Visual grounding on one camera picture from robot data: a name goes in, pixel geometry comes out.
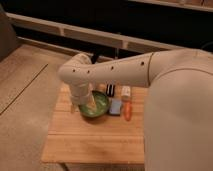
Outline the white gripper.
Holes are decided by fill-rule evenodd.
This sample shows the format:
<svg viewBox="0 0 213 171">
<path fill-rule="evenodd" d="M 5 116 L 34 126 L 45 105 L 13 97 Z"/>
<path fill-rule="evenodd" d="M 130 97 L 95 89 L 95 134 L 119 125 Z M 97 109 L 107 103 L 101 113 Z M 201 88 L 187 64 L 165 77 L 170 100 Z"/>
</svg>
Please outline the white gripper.
<svg viewBox="0 0 213 171">
<path fill-rule="evenodd" d="M 89 109 L 96 110 L 96 102 L 94 100 L 94 96 L 89 93 L 85 96 L 70 96 L 70 100 L 72 103 L 71 112 L 74 112 L 80 105 L 85 105 Z"/>
</svg>

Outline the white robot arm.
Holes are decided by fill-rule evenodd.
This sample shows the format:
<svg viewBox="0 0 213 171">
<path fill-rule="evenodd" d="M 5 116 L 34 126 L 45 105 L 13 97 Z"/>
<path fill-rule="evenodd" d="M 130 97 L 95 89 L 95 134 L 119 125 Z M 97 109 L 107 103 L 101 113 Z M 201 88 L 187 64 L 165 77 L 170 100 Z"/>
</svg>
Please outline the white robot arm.
<svg viewBox="0 0 213 171">
<path fill-rule="evenodd" d="M 145 53 L 93 64 L 77 54 L 59 69 L 71 102 L 91 83 L 146 87 L 146 171 L 213 171 L 213 54 L 200 49 Z"/>
</svg>

